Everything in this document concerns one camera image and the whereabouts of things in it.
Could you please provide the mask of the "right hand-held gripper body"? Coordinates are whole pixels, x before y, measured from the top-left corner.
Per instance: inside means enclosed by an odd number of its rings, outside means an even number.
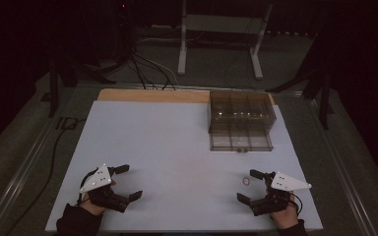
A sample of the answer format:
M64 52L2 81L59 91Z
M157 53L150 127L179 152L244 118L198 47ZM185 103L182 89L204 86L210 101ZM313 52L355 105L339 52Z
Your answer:
M266 186L266 196L261 200L251 201L250 208L255 216L270 214L286 209L289 202L289 193L302 189L310 189L311 184L303 182L281 172L264 173L262 179ZM297 214L300 214L303 203L300 198L296 204Z

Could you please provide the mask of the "black tripod stand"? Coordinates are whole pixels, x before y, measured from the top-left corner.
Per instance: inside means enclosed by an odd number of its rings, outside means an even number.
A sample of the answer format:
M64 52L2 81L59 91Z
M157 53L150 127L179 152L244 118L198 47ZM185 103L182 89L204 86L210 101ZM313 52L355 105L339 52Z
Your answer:
M279 93L307 81L301 95L304 99L314 99L320 95L319 121L323 128L328 130L330 83L339 47L337 40L318 36L307 52L295 77L277 87L267 88L266 92Z
M62 82L64 87L74 87L78 82L75 75L76 71L85 74L90 79L101 84L114 85L114 81L108 80L82 63L79 63L66 55L50 55L48 96L50 102L49 117L53 117L55 115L60 104L59 82Z

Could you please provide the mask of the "white table cover sheet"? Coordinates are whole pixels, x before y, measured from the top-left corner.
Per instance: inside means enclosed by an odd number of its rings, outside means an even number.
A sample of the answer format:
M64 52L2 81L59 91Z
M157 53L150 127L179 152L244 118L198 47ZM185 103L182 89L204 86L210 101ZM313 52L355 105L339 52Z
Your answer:
M110 210L105 232L252 232L273 229L266 215L255 216L236 194L253 200L266 194L251 169L304 174L279 117L271 130L272 151L211 151L205 103L97 101L93 104L46 228L53 231L79 186L102 164L128 164L115 176L119 195L142 191L123 213Z

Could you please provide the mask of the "person's right hand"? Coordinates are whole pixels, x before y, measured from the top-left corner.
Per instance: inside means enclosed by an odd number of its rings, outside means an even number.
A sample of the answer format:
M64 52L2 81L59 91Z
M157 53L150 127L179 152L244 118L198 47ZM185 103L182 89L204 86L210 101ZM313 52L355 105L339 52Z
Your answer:
M289 193L289 202L286 209L272 212L270 217L278 229L288 229L298 223L297 207L293 192Z

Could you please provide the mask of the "black floor socket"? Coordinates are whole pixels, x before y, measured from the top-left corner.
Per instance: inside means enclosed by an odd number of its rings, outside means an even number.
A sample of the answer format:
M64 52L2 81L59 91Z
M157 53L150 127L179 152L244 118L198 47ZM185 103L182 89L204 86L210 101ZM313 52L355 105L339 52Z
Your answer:
M78 122L78 118L60 117L56 124L56 130L75 130Z

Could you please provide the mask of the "person's left hand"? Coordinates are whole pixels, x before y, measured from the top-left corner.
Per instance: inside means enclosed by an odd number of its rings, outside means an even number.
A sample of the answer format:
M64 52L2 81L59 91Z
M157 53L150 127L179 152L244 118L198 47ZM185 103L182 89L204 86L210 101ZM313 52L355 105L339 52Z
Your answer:
M81 199L79 200L78 206L87 210L93 215L102 215L106 211L105 207L94 205L91 202L91 199L89 197L88 193L84 193L81 196Z

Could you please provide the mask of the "white metal stand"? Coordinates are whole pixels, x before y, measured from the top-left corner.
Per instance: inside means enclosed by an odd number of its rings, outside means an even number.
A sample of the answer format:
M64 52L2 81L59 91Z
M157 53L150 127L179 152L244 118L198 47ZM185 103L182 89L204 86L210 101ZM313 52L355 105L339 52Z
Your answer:
M267 25L273 10L272 4L267 4L261 17L230 17L214 15L198 15L187 12L187 0L182 0L181 14L181 39L180 50L177 64L177 74L186 73L187 60L187 38L188 30L197 30L204 32L227 32L255 34L256 43L249 48L249 56L256 80L264 78L261 63L259 59L259 50L267 29Z

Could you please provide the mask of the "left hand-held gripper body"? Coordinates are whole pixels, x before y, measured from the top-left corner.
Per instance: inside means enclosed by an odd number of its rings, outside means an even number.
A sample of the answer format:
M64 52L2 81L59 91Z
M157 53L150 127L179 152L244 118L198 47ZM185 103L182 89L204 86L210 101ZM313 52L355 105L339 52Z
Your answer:
M84 193L88 193L94 205L105 207L119 212L124 212L129 205L129 200L116 195L111 185L115 167L108 167L106 164L89 172L83 179L79 190L79 200Z

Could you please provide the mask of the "smoky transparent drawer box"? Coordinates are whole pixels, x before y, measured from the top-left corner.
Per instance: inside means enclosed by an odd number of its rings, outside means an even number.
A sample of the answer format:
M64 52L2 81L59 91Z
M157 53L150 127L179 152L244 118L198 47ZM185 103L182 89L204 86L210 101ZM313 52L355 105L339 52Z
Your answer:
M267 93L246 91L210 92L209 133L269 133L277 120Z

